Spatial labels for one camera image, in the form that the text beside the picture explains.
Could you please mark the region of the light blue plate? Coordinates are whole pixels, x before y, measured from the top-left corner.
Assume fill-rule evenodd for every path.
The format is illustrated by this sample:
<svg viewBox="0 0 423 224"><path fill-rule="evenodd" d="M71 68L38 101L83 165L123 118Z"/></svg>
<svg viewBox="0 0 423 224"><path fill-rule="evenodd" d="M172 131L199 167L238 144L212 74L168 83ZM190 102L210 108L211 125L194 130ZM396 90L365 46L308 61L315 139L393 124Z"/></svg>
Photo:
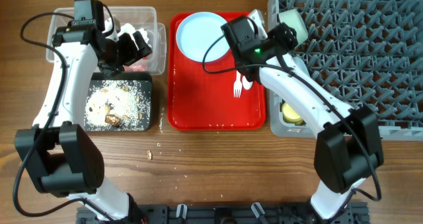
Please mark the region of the light blue plate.
<svg viewBox="0 0 423 224"><path fill-rule="evenodd" d="M210 46L205 62L215 61L229 51L229 45L223 38L221 26L227 21L218 14L198 12L187 16L176 30L176 44L182 54L196 62L203 62L204 55Z"/></svg>

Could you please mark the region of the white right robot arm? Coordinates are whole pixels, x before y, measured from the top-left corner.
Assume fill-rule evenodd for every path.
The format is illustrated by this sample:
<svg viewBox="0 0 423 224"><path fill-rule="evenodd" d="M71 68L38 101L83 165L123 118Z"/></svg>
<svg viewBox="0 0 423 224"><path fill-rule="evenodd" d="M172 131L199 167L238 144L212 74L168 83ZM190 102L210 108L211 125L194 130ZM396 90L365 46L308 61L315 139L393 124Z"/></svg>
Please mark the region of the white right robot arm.
<svg viewBox="0 0 423 224"><path fill-rule="evenodd" d="M346 207L360 184L373 178L383 162L376 114L367 106L351 107L328 93L304 72L290 54L307 31L298 14L271 31L260 21L240 16L221 26L235 60L235 69L282 97L309 126L317 139L314 167L321 179L310 203L314 215L327 223Z"/></svg>

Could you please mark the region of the green bowl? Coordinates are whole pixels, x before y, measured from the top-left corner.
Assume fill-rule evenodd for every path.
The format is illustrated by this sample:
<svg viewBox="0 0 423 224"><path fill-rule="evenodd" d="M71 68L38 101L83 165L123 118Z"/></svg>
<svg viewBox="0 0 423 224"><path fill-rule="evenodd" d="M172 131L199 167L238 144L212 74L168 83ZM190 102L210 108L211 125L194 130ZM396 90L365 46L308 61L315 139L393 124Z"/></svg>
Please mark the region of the green bowl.
<svg viewBox="0 0 423 224"><path fill-rule="evenodd" d="M284 11L279 13L278 16L280 23L285 23L296 31L296 38L299 45L308 39L308 31L306 29L305 23L300 13L296 9Z"/></svg>

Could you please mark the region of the white plastic fork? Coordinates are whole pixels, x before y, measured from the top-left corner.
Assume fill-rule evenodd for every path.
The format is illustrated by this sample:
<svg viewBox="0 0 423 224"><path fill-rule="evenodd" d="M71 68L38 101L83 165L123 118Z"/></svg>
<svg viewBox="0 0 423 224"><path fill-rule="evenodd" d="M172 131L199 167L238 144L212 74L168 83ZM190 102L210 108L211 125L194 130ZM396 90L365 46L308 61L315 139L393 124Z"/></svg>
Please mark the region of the white plastic fork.
<svg viewBox="0 0 423 224"><path fill-rule="evenodd" d="M243 89L243 84L241 81L241 74L238 71L236 71L236 78L235 78L235 82L233 83L233 96L235 98L239 98L241 96L242 89Z"/></svg>

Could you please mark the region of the white plastic spoon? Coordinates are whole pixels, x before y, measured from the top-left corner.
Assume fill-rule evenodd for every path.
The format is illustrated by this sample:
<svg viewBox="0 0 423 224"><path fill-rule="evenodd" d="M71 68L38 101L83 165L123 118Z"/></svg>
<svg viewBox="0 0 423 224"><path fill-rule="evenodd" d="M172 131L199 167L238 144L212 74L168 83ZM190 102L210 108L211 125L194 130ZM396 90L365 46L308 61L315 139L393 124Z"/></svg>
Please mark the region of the white plastic spoon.
<svg viewBox="0 0 423 224"><path fill-rule="evenodd" d="M248 79L245 76L242 77L241 82L245 90L248 91L252 88L253 82L248 81Z"/></svg>

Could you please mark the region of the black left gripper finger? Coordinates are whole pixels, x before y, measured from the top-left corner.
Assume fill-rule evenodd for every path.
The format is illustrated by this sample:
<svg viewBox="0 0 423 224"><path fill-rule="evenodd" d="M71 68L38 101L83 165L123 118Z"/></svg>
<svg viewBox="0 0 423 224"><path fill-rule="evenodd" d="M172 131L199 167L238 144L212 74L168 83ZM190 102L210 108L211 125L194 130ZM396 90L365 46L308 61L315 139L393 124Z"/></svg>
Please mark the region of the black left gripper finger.
<svg viewBox="0 0 423 224"><path fill-rule="evenodd" d="M136 52L137 59L145 58L153 53L152 49L148 46L140 31L135 31L132 35L135 39L135 44L138 47Z"/></svg>
<svg viewBox="0 0 423 224"><path fill-rule="evenodd" d="M128 33L119 36L118 61L121 65L132 65L140 59L136 43Z"/></svg>

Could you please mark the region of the red snack wrapper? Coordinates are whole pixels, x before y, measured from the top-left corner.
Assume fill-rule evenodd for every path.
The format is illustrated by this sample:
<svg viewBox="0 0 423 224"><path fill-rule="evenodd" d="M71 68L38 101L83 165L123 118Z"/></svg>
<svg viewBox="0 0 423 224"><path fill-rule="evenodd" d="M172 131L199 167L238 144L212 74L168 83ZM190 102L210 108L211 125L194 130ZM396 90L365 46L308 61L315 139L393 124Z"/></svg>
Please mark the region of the red snack wrapper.
<svg viewBox="0 0 423 224"><path fill-rule="evenodd" d="M146 72L149 70L149 66L146 64L133 64L130 66L124 66L125 72Z"/></svg>

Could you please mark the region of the light blue bowl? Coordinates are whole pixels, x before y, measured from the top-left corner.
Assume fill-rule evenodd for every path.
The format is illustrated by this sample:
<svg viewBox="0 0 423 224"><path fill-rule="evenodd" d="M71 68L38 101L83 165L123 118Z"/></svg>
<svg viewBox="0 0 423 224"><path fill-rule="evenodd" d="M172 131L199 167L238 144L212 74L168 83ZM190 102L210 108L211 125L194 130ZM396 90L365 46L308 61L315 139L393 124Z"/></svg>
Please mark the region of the light blue bowl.
<svg viewBox="0 0 423 224"><path fill-rule="evenodd" d="M305 62L300 57L293 57L293 61L304 73L309 75L308 68Z"/></svg>

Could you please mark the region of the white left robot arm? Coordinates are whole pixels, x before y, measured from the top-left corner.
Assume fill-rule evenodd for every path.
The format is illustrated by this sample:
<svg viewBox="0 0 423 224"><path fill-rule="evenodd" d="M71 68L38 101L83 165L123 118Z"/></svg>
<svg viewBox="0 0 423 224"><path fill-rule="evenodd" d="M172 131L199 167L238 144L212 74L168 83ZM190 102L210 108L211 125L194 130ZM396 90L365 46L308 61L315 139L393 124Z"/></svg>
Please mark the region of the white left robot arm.
<svg viewBox="0 0 423 224"><path fill-rule="evenodd" d="M105 177L102 154L83 124L95 70L113 77L152 52L140 32L107 28L111 16L101 1L75 0L74 14L52 36L55 62L43 106L32 127L15 135L18 175L27 172L39 193L65 205L79 202L99 221L146 223L134 198Z"/></svg>

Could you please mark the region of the yellow plastic cup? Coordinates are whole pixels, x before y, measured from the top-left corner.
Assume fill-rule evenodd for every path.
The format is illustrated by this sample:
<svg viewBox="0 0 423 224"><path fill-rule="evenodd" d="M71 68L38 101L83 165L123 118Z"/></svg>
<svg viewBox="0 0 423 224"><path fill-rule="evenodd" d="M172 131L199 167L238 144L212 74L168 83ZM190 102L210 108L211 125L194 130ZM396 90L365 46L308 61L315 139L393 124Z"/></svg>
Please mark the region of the yellow plastic cup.
<svg viewBox="0 0 423 224"><path fill-rule="evenodd" d="M301 125L303 118L288 104L282 104L282 114L285 122L295 125Z"/></svg>

